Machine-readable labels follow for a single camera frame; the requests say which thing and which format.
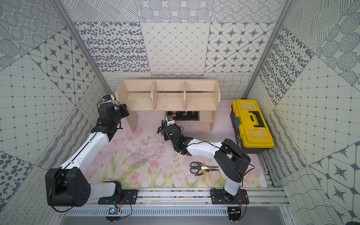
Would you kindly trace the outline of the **green grey microfibre cloth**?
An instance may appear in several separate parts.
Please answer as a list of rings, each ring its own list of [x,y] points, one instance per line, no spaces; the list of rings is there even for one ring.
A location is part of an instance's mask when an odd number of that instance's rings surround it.
[[[163,135],[163,130],[167,127],[167,121],[162,120],[161,126],[157,129],[157,133],[161,133]]]

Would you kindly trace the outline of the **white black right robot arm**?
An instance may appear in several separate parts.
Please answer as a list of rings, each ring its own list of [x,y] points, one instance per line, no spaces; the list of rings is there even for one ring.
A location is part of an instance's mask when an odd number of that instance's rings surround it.
[[[224,187],[226,197],[235,197],[240,190],[251,158],[230,139],[222,142],[207,142],[184,136],[174,122],[162,121],[157,130],[164,139],[171,141],[174,150],[181,155],[213,158],[227,177]]]

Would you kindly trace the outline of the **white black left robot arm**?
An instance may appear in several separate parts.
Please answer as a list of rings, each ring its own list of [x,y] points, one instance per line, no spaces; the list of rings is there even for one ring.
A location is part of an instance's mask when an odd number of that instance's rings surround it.
[[[129,116],[129,112],[125,104],[117,105],[107,99],[98,108],[98,113],[97,123],[85,143],[60,167],[46,173],[47,203],[53,209],[59,206],[81,207],[95,199],[122,199],[120,182],[90,184],[85,174],[98,153],[121,129],[121,120]]]

